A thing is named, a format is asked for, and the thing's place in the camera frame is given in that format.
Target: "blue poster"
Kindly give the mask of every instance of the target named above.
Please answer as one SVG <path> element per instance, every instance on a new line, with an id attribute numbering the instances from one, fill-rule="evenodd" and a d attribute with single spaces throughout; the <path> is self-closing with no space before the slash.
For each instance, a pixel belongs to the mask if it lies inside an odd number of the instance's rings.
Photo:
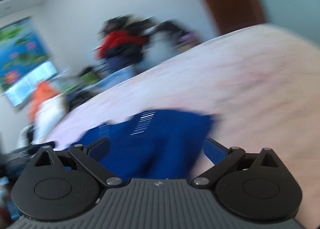
<path id="1" fill-rule="evenodd" d="M 4 91 L 48 59 L 30 18 L 0 29 L 0 86 Z"/>

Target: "logo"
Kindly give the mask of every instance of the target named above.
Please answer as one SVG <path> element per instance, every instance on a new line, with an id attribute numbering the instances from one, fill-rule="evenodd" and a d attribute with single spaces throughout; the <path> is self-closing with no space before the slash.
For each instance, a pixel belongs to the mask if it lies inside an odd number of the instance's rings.
<path id="1" fill-rule="evenodd" d="M 160 187 L 160 186 L 163 185 L 163 183 L 161 181 L 158 181 L 158 182 L 155 183 L 155 185 Z"/>

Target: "blue cloth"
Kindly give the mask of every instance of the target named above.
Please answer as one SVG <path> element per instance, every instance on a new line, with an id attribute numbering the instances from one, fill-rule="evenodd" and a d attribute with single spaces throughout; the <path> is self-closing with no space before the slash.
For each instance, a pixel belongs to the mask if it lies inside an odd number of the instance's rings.
<path id="1" fill-rule="evenodd" d="M 208 139 L 206 139 L 204 142 L 203 151 L 204 155 L 206 155 L 214 165 L 217 165 L 221 160 L 228 156 L 225 150 L 219 148 Z"/>
<path id="2" fill-rule="evenodd" d="M 208 115 L 146 111 L 123 123 L 90 129 L 75 144 L 86 146 L 108 136 L 110 150 L 99 163 L 125 181 L 188 178 L 212 122 Z"/>

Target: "round black disc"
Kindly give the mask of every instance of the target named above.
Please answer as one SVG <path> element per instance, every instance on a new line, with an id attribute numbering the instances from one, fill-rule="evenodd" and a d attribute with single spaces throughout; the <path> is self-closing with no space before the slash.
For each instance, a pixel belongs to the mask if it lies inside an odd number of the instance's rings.
<path id="1" fill-rule="evenodd" d="M 61 221 L 95 203 L 99 186 L 91 176 L 76 170 L 46 168 L 37 168 L 36 176 L 22 177 L 13 187 L 12 201 L 21 213 L 35 220 Z"/>
<path id="2" fill-rule="evenodd" d="M 302 199 L 293 177 L 281 176 L 269 167 L 263 172 L 249 169 L 226 175 L 217 183 L 216 195 L 236 215 L 264 222 L 292 218 Z"/>

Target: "red jacket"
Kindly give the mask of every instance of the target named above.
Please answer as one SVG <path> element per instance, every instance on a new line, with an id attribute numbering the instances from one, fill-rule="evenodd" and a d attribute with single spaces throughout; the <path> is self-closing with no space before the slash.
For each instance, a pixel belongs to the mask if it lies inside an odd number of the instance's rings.
<path id="1" fill-rule="evenodd" d="M 133 43 L 142 45 L 148 41 L 147 37 L 141 36 L 129 36 L 126 30 L 115 30 L 107 35 L 104 40 L 104 44 L 98 50 L 97 59 L 102 59 L 106 50 L 124 43 Z"/>

